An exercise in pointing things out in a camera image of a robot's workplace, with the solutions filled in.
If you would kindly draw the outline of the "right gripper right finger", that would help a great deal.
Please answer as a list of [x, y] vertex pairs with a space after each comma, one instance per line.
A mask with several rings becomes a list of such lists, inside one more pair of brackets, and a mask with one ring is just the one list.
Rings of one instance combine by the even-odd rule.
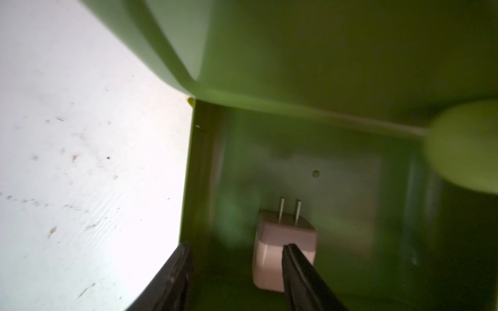
[[347, 311], [297, 245], [283, 247], [281, 266], [289, 310]]

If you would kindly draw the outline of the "green drawer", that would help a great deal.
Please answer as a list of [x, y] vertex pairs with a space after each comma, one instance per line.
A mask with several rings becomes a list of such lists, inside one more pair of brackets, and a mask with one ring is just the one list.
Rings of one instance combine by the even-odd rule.
[[497, 197], [436, 175], [421, 141], [196, 102], [180, 240], [191, 310], [286, 310], [258, 289], [258, 215], [301, 214], [350, 310], [496, 310]]
[[497, 192], [496, 1], [86, 1], [198, 100], [425, 139], [431, 168]]

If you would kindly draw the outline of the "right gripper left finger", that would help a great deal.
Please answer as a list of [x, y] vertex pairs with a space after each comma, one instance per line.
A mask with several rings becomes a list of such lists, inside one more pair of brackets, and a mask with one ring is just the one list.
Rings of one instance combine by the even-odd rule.
[[193, 250], [180, 244], [127, 311], [188, 310]]

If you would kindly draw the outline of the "pink plug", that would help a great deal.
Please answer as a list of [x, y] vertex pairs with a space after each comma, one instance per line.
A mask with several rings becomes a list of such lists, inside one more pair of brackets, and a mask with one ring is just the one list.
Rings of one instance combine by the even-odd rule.
[[301, 216], [302, 202], [296, 201], [293, 214], [284, 213], [282, 198], [276, 212], [262, 211], [258, 215], [252, 258], [253, 283], [262, 290], [283, 292], [283, 247], [295, 244], [306, 259], [313, 264], [316, 257], [318, 234], [316, 229]]

